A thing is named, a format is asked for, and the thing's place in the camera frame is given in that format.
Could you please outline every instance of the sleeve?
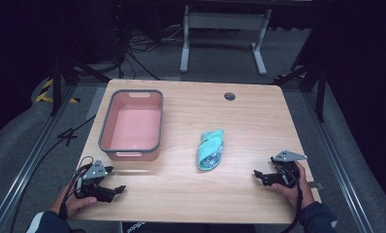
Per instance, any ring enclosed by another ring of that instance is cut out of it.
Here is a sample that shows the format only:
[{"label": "sleeve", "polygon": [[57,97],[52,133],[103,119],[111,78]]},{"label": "sleeve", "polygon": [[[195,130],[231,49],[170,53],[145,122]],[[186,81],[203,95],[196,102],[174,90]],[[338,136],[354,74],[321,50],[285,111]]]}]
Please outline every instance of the sleeve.
[{"label": "sleeve", "polygon": [[326,204],[314,202],[302,209],[299,219],[305,233],[337,232],[334,228],[338,223],[338,217]]},{"label": "sleeve", "polygon": [[60,218],[55,212],[40,212],[33,217],[27,233],[69,233],[71,228],[66,220]]}]

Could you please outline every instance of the person's left hand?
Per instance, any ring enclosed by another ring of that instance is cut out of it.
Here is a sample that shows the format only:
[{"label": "person's left hand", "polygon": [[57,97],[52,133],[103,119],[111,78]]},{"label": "person's left hand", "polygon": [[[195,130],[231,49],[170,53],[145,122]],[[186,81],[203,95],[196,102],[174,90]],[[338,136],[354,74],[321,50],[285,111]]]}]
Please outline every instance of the person's left hand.
[{"label": "person's left hand", "polygon": [[[50,207],[50,210],[55,212],[57,215],[59,215],[60,205],[68,188],[68,184],[63,187],[63,189],[59,192],[59,195],[57,196],[53,205]],[[72,188],[71,192],[69,193],[69,197],[66,201],[67,215],[68,217],[73,216],[79,209],[90,206],[96,202],[96,197],[85,197],[82,199],[76,198],[76,196],[73,194]]]}]

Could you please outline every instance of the human hand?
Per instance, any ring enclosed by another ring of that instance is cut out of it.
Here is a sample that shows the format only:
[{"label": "human hand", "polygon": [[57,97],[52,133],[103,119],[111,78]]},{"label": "human hand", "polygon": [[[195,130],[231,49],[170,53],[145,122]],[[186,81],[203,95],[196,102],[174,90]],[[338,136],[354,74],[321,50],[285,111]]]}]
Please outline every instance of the human hand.
[{"label": "human hand", "polygon": [[[311,192],[310,185],[308,184],[306,180],[306,170],[300,164],[298,161],[295,161],[296,166],[299,169],[300,173],[300,178],[299,178],[299,183],[300,183],[300,189],[302,190],[303,193],[303,201],[302,201],[302,209],[311,203],[314,202],[313,198],[313,193]],[[284,185],[281,185],[279,183],[274,183],[272,184],[272,189],[280,193],[281,195],[285,196],[289,202],[292,204],[293,207],[297,207],[297,197],[298,197],[298,191],[297,191],[297,186],[295,185],[292,188],[288,188]]]},{"label": "human hand", "polygon": [[[59,215],[60,205],[62,204],[63,198],[68,189],[69,189],[69,185],[67,184],[59,192],[59,195],[57,196],[53,205],[51,205],[50,207],[50,210],[57,213],[58,215]],[[70,190],[69,197],[66,201],[68,217],[73,216],[79,209],[90,206],[97,202],[96,197],[85,197],[85,198],[78,199],[73,194],[73,191],[74,191],[74,185],[73,185],[73,188]]]}]

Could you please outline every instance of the round hole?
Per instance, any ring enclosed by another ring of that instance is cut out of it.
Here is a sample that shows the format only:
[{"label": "round hole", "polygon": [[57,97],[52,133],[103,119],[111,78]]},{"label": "round hole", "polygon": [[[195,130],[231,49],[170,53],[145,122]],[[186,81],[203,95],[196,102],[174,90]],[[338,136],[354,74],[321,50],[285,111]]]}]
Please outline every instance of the round hole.
[{"label": "round hole", "polygon": [[227,92],[224,94],[224,98],[227,99],[227,100],[235,100],[236,99],[236,95],[232,92]]}]

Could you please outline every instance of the table leg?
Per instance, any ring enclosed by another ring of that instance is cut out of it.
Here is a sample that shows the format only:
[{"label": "table leg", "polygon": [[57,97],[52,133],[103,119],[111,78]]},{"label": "table leg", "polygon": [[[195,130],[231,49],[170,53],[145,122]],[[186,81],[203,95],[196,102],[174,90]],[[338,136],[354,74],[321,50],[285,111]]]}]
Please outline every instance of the table leg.
[{"label": "table leg", "polygon": [[184,42],[181,52],[180,72],[186,73],[189,63],[189,6],[184,7]]},{"label": "table leg", "polygon": [[267,75],[265,63],[263,62],[262,54],[260,53],[260,48],[262,47],[262,42],[266,34],[266,29],[268,28],[271,13],[272,13],[272,10],[266,10],[265,18],[263,19],[262,25],[260,26],[260,30],[259,30],[260,31],[259,39],[257,43],[251,44],[254,59],[256,60],[256,64],[257,64],[257,69],[259,69],[259,74],[261,76]]}]

